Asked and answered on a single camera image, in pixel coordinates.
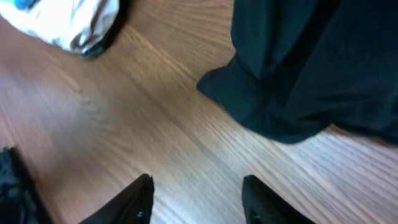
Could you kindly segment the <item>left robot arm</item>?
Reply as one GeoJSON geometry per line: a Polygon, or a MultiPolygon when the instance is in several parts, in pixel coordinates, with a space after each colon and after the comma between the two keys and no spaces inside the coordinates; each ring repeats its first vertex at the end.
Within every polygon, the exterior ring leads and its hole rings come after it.
{"type": "Polygon", "coordinates": [[[18,151],[1,149],[1,224],[51,224],[18,151]]]}

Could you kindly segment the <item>dark navy t-shirt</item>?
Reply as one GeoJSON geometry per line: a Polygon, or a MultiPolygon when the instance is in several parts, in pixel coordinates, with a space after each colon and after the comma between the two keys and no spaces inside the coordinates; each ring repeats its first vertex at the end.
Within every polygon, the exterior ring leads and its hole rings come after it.
{"type": "Polygon", "coordinates": [[[293,144],[329,125],[397,142],[397,0],[235,0],[227,65],[197,89],[293,144]]]}

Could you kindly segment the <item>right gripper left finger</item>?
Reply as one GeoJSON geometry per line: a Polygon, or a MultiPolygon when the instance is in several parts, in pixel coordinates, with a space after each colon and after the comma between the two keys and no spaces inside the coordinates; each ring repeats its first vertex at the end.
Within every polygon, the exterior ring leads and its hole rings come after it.
{"type": "Polygon", "coordinates": [[[153,178],[142,174],[81,224],[149,224],[153,204],[153,178]]]}

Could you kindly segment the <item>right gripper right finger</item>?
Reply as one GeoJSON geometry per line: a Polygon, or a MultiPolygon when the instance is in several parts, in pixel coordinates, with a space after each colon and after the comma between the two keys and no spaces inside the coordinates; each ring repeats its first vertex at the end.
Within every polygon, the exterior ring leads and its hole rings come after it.
{"type": "Polygon", "coordinates": [[[242,201],[247,224],[315,224],[258,179],[243,179],[242,201]]]}

